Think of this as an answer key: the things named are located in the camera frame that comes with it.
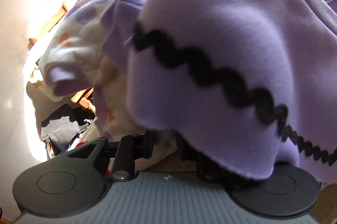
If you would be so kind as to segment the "lavender garment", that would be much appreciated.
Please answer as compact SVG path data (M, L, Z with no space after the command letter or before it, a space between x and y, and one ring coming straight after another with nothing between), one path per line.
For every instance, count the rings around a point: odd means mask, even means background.
M336 182L336 0L77 0L99 134L179 133L242 178L284 161Z

